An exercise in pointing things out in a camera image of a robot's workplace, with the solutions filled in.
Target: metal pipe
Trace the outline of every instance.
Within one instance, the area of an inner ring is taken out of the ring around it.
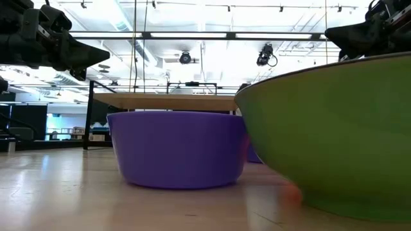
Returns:
[[[315,49],[317,49],[319,46],[321,46],[323,42],[318,42],[316,43],[305,55],[304,57],[307,57],[309,54],[311,54],[312,52],[314,52]]]
[[[234,8],[231,8],[231,23],[230,23],[230,32],[232,32],[232,27],[234,26]],[[229,45],[230,45],[230,40],[227,40],[227,43],[225,45],[225,52],[227,53],[228,49],[229,49]],[[223,80],[223,76],[224,76],[224,72],[225,72],[225,68],[223,67],[223,69],[221,70],[221,74],[220,74],[220,81]]]
[[[303,15],[300,17],[300,19],[297,21],[297,23],[295,23],[295,25],[293,26],[293,28],[291,29],[290,32],[293,32],[295,29],[297,29],[298,24],[300,24],[301,20],[304,18],[304,16],[307,14],[308,10],[306,10]],[[274,54],[277,53],[277,51],[284,45],[285,41],[283,41],[279,47],[277,47],[276,51],[274,51]]]
[[[328,10],[326,9],[326,12],[324,13],[324,15],[314,24],[313,27],[311,27],[311,29],[308,31],[308,33],[311,32],[312,30],[314,30],[314,28],[318,25],[318,23],[320,23],[321,20],[327,15],[327,13],[328,13]]]
[[[201,41],[200,44],[200,63],[201,63],[201,70],[200,70],[200,75],[203,78],[204,82],[207,82],[206,80],[206,75],[204,74],[204,65],[203,65],[203,59],[204,59],[204,41]]]
[[[308,23],[311,22],[311,20],[313,20],[314,16],[316,16],[316,15],[317,15],[317,13],[314,13],[313,16],[311,16],[310,19],[308,19],[307,23],[301,28],[300,32],[303,31],[303,29],[308,25]],[[293,42],[290,42],[290,43],[288,44],[288,46],[284,49],[283,52],[285,52],[285,51],[290,47],[291,43],[293,43]]]

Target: black pole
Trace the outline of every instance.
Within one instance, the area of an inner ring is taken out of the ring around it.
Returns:
[[[90,120],[92,113],[92,101],[94,98],[94,81],[90,81],[89,87],[89,102],[87,104],[87,117],[85,118],[85,131],[83,137],[83,150],[89,149],[89,136],[90,136]]]

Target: wooden table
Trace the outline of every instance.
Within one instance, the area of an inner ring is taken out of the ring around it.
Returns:
[[[126,184],[112,149],[18,151],[0,165],[2,231],[411,230],[301,204],[299,190],[263,164],[246,164],[236,184],[188,191]]]
[[[96,93],[94,99],[122,109],[235,111],[234,96]]]

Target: security camera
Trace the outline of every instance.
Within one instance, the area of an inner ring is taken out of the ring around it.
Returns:
[[[271,58],[275,59],[275,65],[270,65],[268,61],[270,61]],[[274,50],[272,49],[271,44],[265,44],[263,49],[260,51],[257,59],[257,65],[259,66],[264,66],[264,65],[269,65],[270,67],[275,67],[278,63],[277,57],[274,55]]]
[[[187,51],[183,52],[180,56],[179,61],[181,64],[189,64],[191,62],[190,53],[188,53]]]

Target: track light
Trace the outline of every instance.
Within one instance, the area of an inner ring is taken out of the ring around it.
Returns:
[[[110,86],[118,86],[117,80],[112,80]]]
[[[80,5],[82,6],[83,9],[87,9],[86,5],[84,4],[84,0],[82,3],[80,3]]]
[[[264,66],[268,64],[268,61],[274,57],[277,60],[277,57],[274,56],[274,50],[272,49],[272,45],[271,44],[265,44],[263,49],[261,50],[261,52],[258,55],[258,59],[257,59],[257,65],[259,66]]]

